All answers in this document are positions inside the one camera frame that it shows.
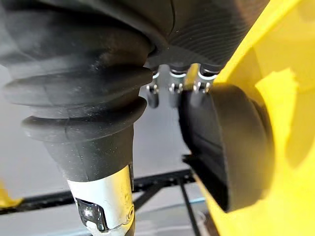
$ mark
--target silver metal fitting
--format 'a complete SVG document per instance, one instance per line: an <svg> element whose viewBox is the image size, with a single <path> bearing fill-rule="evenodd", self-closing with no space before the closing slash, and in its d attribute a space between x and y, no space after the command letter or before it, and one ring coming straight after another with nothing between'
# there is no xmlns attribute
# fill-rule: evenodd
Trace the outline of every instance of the silver metal fitting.
<svg viewBox="0 0 315 236"><path fill-rule="evenodd" d="M134 221L129 166L111 176L68 185L81 220L93 236L124 236Z"/></svg>

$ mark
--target gray floor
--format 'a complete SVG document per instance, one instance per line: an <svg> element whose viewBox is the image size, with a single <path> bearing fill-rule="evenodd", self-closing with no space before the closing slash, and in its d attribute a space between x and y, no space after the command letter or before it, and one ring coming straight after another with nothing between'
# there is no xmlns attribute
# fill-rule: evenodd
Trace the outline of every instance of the gray floor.
<svg viewBox="0 0 315 236"><path fill-rule="evenodd" d="M0 87L10 78L0 68ZM161 72L160 106L147 108L135 124L134 174L135 177L185 169L181 154L189 150L182 141L178 114L168 105L165 81L166 67ZM140 94L145 97L145 89ZM57 192L68 189L54 161L42 143L27 138L20 122L30 115L27 107L8 104L0 97L0 180L14 198ZM196 184L188 186L191 199L202 197ZM159 192L142 211L149 211L182 203L178 188ZM81 229L75 206L57 207L41 211L0 216L2 235L41 236Z"/></svg>

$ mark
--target yellow body panel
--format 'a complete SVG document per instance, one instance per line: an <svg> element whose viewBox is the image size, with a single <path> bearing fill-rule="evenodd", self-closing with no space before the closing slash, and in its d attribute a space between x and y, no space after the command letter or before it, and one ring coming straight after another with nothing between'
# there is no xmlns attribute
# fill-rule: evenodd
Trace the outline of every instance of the yellow body panel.
<svg viewBox="0 0 315 236"><path fill-rule="evenodd" d="M315 0L271 0L216 83L267 108L275 149L254 205L224 213L202 187L220 235L315 235Z"/></svg>

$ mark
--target metal clip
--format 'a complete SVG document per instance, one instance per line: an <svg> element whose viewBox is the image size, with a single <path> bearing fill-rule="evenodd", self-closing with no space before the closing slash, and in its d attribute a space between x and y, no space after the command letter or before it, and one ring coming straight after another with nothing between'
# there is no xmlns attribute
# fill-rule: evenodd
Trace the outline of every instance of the metal clip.
<svg viewBox="0 0 315 236"><path fill-rule="evenodd" d="M204 68L198 71L198 77L193 84L193 92L190 97L190 104L192 106L199 107L202 104L203 98L209 93L216 77L216 73Z"/></svg>
<svg viewBox="0 0 315 236"><path fill-rule="evenodd" d="M152 83L147 85L147 98L148 103L151 108L158 107L159 99L158 99L158 82L157 78L159 76L159 72L153 74Z"/></svg>

